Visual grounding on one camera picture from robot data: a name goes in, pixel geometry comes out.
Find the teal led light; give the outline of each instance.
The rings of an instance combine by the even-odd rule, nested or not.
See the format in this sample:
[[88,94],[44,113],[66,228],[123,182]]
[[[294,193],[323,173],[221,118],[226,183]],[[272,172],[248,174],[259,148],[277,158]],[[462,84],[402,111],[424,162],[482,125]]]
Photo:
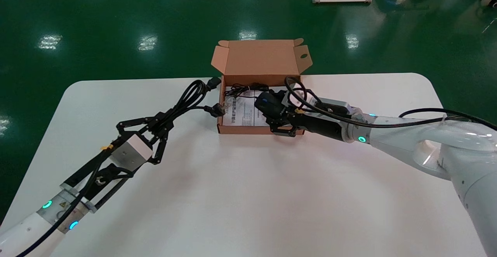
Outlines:
[[47,208],[52,205],[52,200],[48,201],[46,204],[44,204],[41,208]]
[[78,221],[74,221],[70,226],[69,226],[69,230],[73,230],[73,227],[78,225]]

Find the box lid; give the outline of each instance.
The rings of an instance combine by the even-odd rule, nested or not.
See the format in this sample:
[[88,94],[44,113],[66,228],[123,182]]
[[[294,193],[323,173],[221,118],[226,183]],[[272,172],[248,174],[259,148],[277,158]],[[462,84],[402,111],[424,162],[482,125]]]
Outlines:
[[299,75],[312,65],[304,39],[219,41],[211,65],[224,75]]

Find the table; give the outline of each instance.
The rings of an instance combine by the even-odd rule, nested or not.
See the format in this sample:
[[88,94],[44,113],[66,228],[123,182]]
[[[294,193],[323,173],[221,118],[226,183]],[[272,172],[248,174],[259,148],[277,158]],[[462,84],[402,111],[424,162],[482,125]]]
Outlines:
[[[2,225],[37,210],[114,139],[192,78],[78,82],[62,97]],[[440,107],[415,73],[309,75],[318,96],[396,116]],[[218,93],[205,100],[213,105]],[[52,256],[485,255],[449,181],[355,142],[320,135],[218,135],[203,111],[177,119],[160,165],[145,165]]]

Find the green floor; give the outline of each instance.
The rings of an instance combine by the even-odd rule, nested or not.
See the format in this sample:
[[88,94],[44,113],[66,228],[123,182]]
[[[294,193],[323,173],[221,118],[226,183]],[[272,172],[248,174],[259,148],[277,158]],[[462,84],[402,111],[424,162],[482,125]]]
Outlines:
[[218,40],[302,37],[307,74],[420,73],[444,107],[497,122],[497,9],[479,0],[0,1],[0,221],[69,85],[217,75]]

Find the cardboard box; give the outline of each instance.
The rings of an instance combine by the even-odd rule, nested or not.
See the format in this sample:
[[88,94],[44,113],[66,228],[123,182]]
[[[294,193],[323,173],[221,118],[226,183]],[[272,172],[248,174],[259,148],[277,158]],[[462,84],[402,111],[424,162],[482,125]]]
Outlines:
[[[300,78],[312,65],[304,39],[219,41],[214,49],[211,65],[222,73],[219,103],[224,103],[224,89],[235,83],[249,85],[254,82],[270,87],[283,86],[285,77]],[[218,118],[219,134],[271,134],[269,127],[223,126]]]

